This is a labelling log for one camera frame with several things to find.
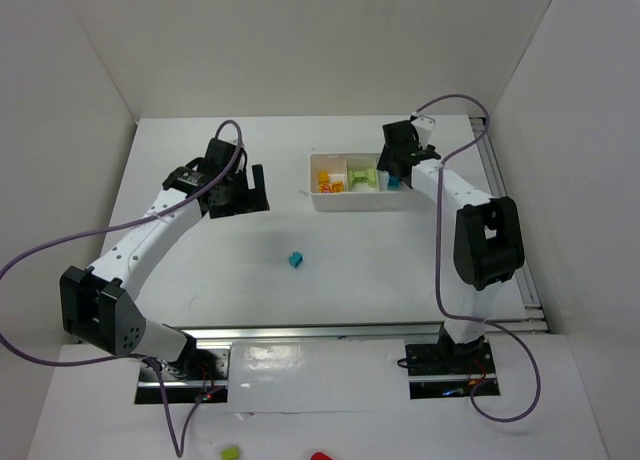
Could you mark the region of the teal long lego brick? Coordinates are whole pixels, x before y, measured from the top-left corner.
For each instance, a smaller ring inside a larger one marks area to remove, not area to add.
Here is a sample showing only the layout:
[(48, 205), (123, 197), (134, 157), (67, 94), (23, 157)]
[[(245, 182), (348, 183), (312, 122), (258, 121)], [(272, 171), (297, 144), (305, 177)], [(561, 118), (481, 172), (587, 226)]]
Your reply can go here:
[(387, 189), (390, 191), (398, 191), (400, 189), (400, 180), (397, 177), (390, 176), (387, 182)]

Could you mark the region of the lime green lego brick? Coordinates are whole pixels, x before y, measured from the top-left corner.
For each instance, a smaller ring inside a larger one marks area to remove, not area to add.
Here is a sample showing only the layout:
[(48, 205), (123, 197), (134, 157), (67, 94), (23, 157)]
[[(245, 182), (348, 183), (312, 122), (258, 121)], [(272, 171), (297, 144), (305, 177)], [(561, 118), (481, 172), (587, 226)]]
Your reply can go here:
[(368, 168), (366, 171), (366, 183), (372, 189), (378, 188), (378, 174), (375, 168)]
[(367, 185), (366, 170), (347, 170), (349, 190), (355, 191), (359, 185)]

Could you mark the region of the lime green lego brick bottom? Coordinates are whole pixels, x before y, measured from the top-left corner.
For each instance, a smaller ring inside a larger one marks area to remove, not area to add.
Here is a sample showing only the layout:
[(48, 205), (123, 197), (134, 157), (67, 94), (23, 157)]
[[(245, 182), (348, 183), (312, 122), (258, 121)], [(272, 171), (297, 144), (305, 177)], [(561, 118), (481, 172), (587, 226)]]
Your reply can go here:
[(355, 191), (359, 185), (367, 185), (366, 170), (347, 170), (349, 190)]

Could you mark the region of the small teal lego brick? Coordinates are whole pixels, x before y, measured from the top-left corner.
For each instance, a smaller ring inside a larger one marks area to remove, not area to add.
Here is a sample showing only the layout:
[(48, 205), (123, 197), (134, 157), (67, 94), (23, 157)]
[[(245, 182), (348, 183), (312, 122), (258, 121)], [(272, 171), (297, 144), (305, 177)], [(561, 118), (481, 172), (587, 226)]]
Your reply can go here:
[(293, 252), (288, 258), (289, 265), (294, 269), (297, 269), (303, 260), (303, 255), (300, 252)]

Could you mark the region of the yellow striped bee lego brick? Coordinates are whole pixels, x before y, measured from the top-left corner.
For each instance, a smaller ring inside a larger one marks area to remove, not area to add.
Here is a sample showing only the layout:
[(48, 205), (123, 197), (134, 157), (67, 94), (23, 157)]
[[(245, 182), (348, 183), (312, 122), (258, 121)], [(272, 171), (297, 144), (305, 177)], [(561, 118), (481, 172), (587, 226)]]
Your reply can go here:
[(343, 181), (332, 182), (331, 191), (333, 193), (342, 193), (344, 191), (344, 182)]

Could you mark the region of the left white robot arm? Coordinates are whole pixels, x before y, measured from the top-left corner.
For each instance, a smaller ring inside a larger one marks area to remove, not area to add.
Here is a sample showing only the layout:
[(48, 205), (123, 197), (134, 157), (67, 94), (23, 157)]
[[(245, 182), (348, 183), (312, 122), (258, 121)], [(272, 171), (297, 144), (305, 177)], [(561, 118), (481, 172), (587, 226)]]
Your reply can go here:
[(205, 357), (194, 337), (147, 319), (136, 299), (164, 256), (204, 217), (268, 208), (262, 165), (248, 165), (244, 148), (211, 139), (204, 156), (168, 175), (141, 224), (88, 267), (63, 273), (64, 330), (117, 358), (139, 355), (182, 368)]

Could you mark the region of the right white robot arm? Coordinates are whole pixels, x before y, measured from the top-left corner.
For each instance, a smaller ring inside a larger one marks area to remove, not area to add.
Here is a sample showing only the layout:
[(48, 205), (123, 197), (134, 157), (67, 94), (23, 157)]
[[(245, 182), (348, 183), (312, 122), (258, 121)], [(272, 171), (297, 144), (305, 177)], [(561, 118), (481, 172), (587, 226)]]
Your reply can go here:
[(445, 312), (445, 337), (470, 345), (484, 336), (504, 285), (524, 265), (524, 246), (514, 200), (479, 190), (444, 166), (429, 143), (434, 127), (429, 117), (384, 125), (377, 169), (435, 203), (436, 273), (450, 242), (449, 266), (457, 274), (454, 289), (435, 288), (436, 303)]

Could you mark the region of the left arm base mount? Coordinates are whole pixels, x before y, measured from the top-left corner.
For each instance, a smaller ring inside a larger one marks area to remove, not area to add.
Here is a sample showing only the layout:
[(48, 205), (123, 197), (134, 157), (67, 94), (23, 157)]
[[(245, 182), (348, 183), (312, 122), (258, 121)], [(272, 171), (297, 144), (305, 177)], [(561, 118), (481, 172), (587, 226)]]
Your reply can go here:
[[(208, 351), (216, 358), (213, 366), (200, 362), (191, 373), (181, 373), (161, 362), (159, 369), (169, 404), (194, 404), (203, 396), (205, 404), (224, 404), (228, 401), (228, 374), (231, 347), (214, 345)], [(160, 383), (151, 366), (142, 364), (134, 397), (136, 405), (160, 405), (163, 403)]]

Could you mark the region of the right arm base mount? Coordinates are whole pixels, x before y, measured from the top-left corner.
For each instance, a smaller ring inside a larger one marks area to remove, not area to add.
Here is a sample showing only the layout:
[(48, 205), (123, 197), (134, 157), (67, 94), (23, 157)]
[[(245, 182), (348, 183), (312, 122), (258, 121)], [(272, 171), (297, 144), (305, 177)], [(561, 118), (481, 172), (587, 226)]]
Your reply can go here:
[(484, 336), (454, 344), (444, 330), (435, 343), (405, 345), (396, 365), (408, 375), (412, 400), (499, 396), (500, 387), (490, 343)]

